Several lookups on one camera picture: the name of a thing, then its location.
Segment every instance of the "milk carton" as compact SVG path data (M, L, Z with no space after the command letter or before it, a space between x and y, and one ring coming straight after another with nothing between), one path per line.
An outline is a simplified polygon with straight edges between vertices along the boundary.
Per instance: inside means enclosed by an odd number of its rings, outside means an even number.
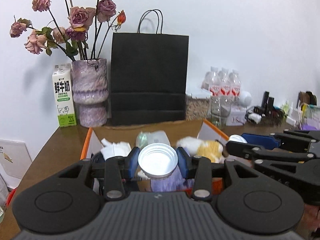
M54 101L58 112L60 127L76 125L71 87L71 64L54 66L52 74Z

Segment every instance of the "yellow petal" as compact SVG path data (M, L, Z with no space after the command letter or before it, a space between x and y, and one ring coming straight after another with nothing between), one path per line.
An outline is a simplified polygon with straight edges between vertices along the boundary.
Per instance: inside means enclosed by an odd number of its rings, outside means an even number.
M75 30L76 32L84 32L84 31L86 30L86 28L82 26L82 27L74 28L74 30Z

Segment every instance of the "red and white bottle label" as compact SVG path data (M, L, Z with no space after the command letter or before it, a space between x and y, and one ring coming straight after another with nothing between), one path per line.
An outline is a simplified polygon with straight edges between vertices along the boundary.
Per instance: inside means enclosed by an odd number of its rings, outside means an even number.
M228 95L230 95L231 86L230 86L230 85L223 85L223 86L221 87L220 92L221 92L221 95L223 95L223 96L228 96Z
M213 85L213 86L210 87L209 91L210 91L211 94L215 97L215 96L218 96L218 95L219 95L220 89L221 89L220 86Z
M235 97L238 97L240 95L240 87L234 86L231 90L231 94Z

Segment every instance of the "yellow and white plush toy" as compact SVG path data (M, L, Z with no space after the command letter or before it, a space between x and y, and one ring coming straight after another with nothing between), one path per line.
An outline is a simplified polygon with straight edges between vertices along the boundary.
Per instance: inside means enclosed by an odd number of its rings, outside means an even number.
M203 141L193 137L185 137L177 141L177 147L187 149L190 156L200 155L207 157L212 163L223 163L223 146L218 141Z

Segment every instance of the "open box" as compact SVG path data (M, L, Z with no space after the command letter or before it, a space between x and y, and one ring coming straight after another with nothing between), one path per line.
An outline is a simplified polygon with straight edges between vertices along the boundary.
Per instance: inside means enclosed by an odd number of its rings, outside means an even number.
M100 152L103 147L100 141L103 138L109 142L115 143L120 141L128 142L133 148L135 147L136 138L140 132L154 132L158 130L165 131L173 148L175 148L178 140L187 136L196 137L202 140L218 140L223 145L227 143L229 138L206 119L120 127L103 126L89 128L84 142L81 159L91 158L92 155ZM149 180L138 181L138 186L140 191L151 191ZM215 187L216 186L221 186L221 180L219 180L218 185L215 185Z

